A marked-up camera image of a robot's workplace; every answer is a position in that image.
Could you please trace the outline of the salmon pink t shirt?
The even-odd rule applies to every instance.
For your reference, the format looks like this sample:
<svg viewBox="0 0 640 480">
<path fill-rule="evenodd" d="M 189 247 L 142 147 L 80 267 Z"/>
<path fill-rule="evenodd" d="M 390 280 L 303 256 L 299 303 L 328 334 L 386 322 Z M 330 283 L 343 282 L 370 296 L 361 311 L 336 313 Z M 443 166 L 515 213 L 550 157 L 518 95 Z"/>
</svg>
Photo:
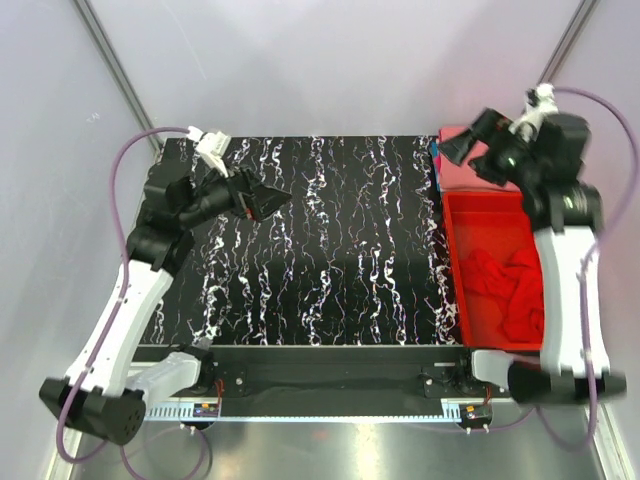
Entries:
<svg viewBox="0 0 640 480">
<path fill-rule="evenodd" d="M 475 171 L 465 163 L 454 165 L 440 151 L 440 143 L 455 137 L 465 130 L 463 126 L 445 126 L 439 130 L 437 137 L 437 152 L 434 154 L 436 179 L 441 192 L 452 191 L 509 191 L 518 192 L 512 183 L 499 187 L 479 178 Z"/>
</svg>

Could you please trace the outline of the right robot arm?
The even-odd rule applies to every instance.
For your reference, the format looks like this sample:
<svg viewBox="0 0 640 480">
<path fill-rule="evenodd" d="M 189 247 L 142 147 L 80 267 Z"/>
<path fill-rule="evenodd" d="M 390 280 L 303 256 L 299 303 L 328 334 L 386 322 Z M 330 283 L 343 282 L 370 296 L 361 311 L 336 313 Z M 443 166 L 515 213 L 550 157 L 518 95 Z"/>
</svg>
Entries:
<svg viewBox="0 0 640 480">
<path fill-rule="evenodd" d="M 468 163 L 479 178 L 518 188 L 543 283 L 539 358 L 475 349 L 453 374 L 463 395 L 476 396 L 491 383 L 519 404 L 548 406 L 626 393 L 626 378 L 612 370 L 600 330 L 595 247 L 603 231 L 602 201 L 579 178 L 590 137 L 584 118 L 556 108 L 516 121 L 486 108 L 439 146 L 451 163 Z"/>
</svg>

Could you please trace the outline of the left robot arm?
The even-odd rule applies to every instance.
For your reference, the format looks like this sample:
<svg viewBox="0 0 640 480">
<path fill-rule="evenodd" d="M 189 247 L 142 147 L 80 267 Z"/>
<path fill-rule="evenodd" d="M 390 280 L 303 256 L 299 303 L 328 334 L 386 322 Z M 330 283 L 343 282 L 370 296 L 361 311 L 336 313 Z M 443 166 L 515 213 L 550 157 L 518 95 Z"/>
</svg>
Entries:
<svg viewBox="0 0 640 480">
<path fill-rule="evenodd" d="M 128 372 L 151 316 L 194 246 L 194 228 L 224 214 L 263 222 L 291 198 L 247 168 L 212 171 L 198 186 L 186 174 L 150 173 L 114 290 L 94 331 L 65 375 L 45 379 L 39 391 L 57 420 L 59 448 L 65 429 L 123 446 L 155 404 L 182 391 L 203 396 L 214 388 L 213 356 L 203 346 L 175 347 L 142 373 Z"/>
</svg>

